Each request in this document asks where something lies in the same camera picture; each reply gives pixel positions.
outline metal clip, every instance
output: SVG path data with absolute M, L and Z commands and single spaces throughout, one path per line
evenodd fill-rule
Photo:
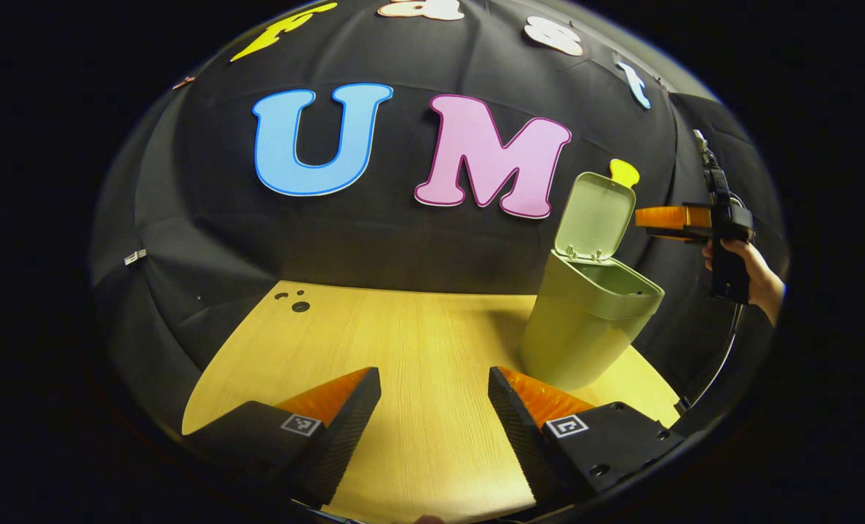
M 135 260 L 138 260 L 139 258 L 145 258 L 146 256 L 147 256 L 147 249 L 142 249 L 140 251 L 136 251 L 136 252 L 132 253 L 132 255 L 126 256 L 125 265 L 126 266 L 130 265 Z
M 705 140 L 705 135 L 701 134 L 700 130 L 693 130 L 695 132 L 695 142 L 698 142 L 698 152 L 702 155 L 708 153 L 708 141 Z

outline letter cutout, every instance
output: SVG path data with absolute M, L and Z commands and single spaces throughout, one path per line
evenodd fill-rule
M 383 17 L 428 17 L 433 20 L 460 20 L 465 13 L 459 12 L 459 0 L 390 0 L 377 10 Z
M 639 171 L 628 162 L 621 159 L 610 160 L 610 179 L 622 183 L 628 188 L 633 188 L 639 182 Z
M 307 166 L 296 158 L 296 132 L 303 108 L 316 100 L 310 90 L 291 90 L 260 99 L 255 168 L 267 188 L 295 197 L 327 195 L 351 186 L 365 172 L 371 156 L 377 106 L 393 96 L 383 84 L 337 87 L 332 98 L 342 102 L 342 130 L 336 158 L 322 166 Z
M 530 39 L 571 56 L 582 56 L 585 53 L 585 50 L 578 44 L 582 41 L 578 34 L 575 34 L 568 27 L 563 27 L 552 20 L 546 20 L 544 17 L 528 17 L 523 31 Z
M 322 4 L 322 6 L 313 7 L 313 9 L 307 9 L 302 13 L 296 13 L 295 15 L 291 15 L 282 20 L 277 20 L 276 23 L 270 24 L 269 27 L 265 30 L 265 32 L 261 33 L 255 41 L 249 44 L 248 47 L 242 50 L 239 54 L 232 57 L 232 60 L 229 62 L 235 62 L 239 60 L 240 57 L 249 56 L 255 51 L 259 51 L 261 49 L 265 49 L 265 47 L 269 46 L 280 40 L 278 33 L 290 33 L 292 30 L 295 30 L 297 27 L 302 26 L 307 20 L 312 19 L 313 13 L 321 13 L 323 11 L 328 11 L 333 9 L 333 7 L 337 6 L 335 2 L 330 4 Z
M 460 205 L 465 192 L 459 188 L 459 173 L 465 162 L 478 206 L 489 205 L 516 173 L 500 209 L 524 218 L 549 216 L 556 162 L 572 132 L 558 122 L 533 119 L 502 146 L 490 109 L 481 100 L 446 94 L 433 97 L 430 107 L 441 120 L 439 139 L 429 179 L 416 187 L 416 199 L 426 205 Z
M 636 102 L 639 102 L 640 106 L 649 109 L 649 99 L 646 99 L 646 95 L 643 94 L 643 87 L 646 87 L 646 84 L 643 83 L 643 79 L 640 79 L 640 77 L 636 75 L 636 71 L 634 71 L 628 64 L 618 62 L 617 66 L 623 69 L 623 73 L 626 73 L 626 81 L 630 83 L 630 90 L 633 92 L 633 98 L 636 99 Z

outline pink letter m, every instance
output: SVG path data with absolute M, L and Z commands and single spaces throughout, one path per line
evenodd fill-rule
M 475 193 L 475 202 L 485 207 L 516 173 L 510 193 L 500 199 L 500 209 L 525 218 L 546 218 L 549 188 L 558 155 L 572 133 L 549 119 L 529 120 L 506 146 L 485 103 L 458 95 L 439 95 L 430 100 L 439 113 L 439 141 L 429 180 L 414 191 L 426 205 L 455 206 L 465 200 L 459 188 L 462 160 Z

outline yellow letter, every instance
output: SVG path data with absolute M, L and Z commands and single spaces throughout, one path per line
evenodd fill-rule
M 229 62 L 235 62 L 239 60 L 240 57 L 250 55 L 255 51 L 259 51 L 261 49 L 265 49 L 265 47 L 273 44 L 280 40 L 280 37 L 277 36 L 278 33 L 289 33 L 292 30 L 295 30 L 297 27 L 302 26 L 306 23 L 307 20 L 312 19 L 313 13 L 321 13 L 323 11 L 328 11 L 333 9 L 333 7 L 337 6 L 335 2 L 330 4 L 323 4 L 322 6 L 313 7 L 313 9 L 308 9 L 303 11 L 302 13 L 297 13 L 295 15 L 291 15 L 286 17 L 285 19 L 278 20 L 276 23 L 273 23 L 271 26 L 267 27 L 265 32 L 263 32 L 255 41 L 249 44 L 241 53 L 232 57 L 232 60 Z

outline orange gripper pad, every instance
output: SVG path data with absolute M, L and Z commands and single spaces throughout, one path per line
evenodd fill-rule
M 528 377 L 523 373 L 511 371 L 502 365 L 498 365 L 498 368 L 510 382 L 516 395 L 523 401 L 526 411 L 529 411 L 530 417 L 536 421 L 536 427 L 540 428 L 540 431 L 542 431 L 542 425 L 546 421 L 555 421 L 556 418 L 595 408 L 588 402 L 553 388 L 545 382 L 537 381 L 537 379 Z
M 710 228 L 711 210 L 703 207 L 665 206 L 636 210 L 639 228 L 685 229 Z
M 326 382 L 302 392 L 295 397 L 288 398 L 274 408 L 290 411 L 304 417 L 316 418 L 318 421 L 323 421 L 326 427 L 332 424 L 333 418 L 339 414 L 339 409 L 349 400 L 349 396 L 355 391 L 362 378 L 368 369 L 363 368 L 359 371 L 354 371 L 348 375 L 343 375 L 339 378 L 334 378 L 332 381 Z

